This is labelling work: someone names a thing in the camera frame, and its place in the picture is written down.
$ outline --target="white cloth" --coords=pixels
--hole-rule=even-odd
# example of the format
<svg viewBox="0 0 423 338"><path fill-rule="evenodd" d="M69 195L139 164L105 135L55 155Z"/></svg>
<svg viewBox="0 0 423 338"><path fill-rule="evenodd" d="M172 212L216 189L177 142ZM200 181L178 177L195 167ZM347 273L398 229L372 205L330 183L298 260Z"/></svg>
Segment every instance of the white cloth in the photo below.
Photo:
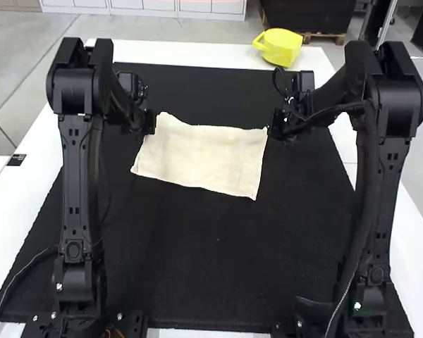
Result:
<svg viewBox="0 0 423 338"><path fill-rule="evenodd" d="M255 200L266 139L266 128L188 125L161 113L155 135L145 137L130 171Z"/></svg>

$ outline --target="yellow object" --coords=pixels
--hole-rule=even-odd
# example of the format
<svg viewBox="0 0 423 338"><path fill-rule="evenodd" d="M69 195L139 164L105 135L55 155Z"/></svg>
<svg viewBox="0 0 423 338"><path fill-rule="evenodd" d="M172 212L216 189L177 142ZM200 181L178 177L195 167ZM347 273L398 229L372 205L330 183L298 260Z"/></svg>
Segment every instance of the yellow object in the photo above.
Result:
<svg viewBox="0 0 423 338"><path fill-rule="evenodd" d="M271 28L256 37L252 45L262 51L266 61L288 68L299 56L302 35L282 28Z"/></svg>

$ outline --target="concrete floor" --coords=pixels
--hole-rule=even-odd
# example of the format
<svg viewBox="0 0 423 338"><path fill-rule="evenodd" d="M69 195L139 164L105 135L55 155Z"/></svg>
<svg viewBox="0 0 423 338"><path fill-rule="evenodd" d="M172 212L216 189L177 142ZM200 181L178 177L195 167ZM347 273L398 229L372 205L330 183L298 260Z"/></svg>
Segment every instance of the concrete floor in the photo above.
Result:
<svg viewBox="0 0 423 338"><path fill-rule="evenodd" d="M387 39L404 41L411 55L423 54L410 43L410 20L397 19ZM347 40L357 39L362 18L353 18ZM46 103L45 77L63 36L111 37L158 41L251 44L262 31L256 0L249 0L243 23L115 15L0 12L0 124L18 144ZM314 39L335 68L344 64L343 47ZM423 77L423 61L415 61ZM13 146L0 133L0 155ZM423 215L423 126L412 143L403 182Z"/></svg>

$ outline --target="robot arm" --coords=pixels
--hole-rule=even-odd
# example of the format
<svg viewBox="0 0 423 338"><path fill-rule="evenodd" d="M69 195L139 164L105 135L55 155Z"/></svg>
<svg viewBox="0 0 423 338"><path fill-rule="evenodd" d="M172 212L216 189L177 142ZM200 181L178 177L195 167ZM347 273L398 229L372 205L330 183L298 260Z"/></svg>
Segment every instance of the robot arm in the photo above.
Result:
<svg viewBox="0 0 423 338"><path fill-rule="evenodd" d="M352 239L339 266L333 302L297 297L298 337L359 337L388 330L393 215L410 142L423 121L423 81L399 42L387 42L378 52L366 42L349 42L345 57L345 65L316 90L312 72L273 74L285 101L274 111L271 137L295 141L315 127L328 127L342 112L357 131ZM283 91L276 81L279 73L286 80Z"/></svg>
<svg viewBox="0 0 423 338"><path fill-rule="evenodd" d="M56 324L44 337L101 337L109 324L97 205L102 130L104 123L139 134L155 129L155 114L144 107L147 87L134 73L115 74L113 48L110 39L85 48L79 38L65 38L47 75L63 147L63 228L52 277L55 306L45 318ZM41 327L23 337L42 337L30 331L47 329Z"/></svg>

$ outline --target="black rubber mat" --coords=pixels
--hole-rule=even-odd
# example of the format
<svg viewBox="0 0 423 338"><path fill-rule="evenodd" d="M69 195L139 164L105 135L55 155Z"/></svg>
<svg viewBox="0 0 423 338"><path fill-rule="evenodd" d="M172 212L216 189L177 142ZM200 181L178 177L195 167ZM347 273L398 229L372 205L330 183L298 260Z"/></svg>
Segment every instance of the black rubber mat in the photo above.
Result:
<svg viewBox="0 0 423 338"><path fill-rule="evenodd" d="M265 71L116 67L140 74L151 107L190 124L264 127L281 101ZM294 296L331 300L353 189L328 130L295 146L269 140L256 201L137 177L139 144L116 127L104 133L108 308L139 308L155 327L267 332L293 322ZM58 242L61 189L59 176L5 283ZM51 270L51 261L37 266L0 319L50 311Z"/></svg>

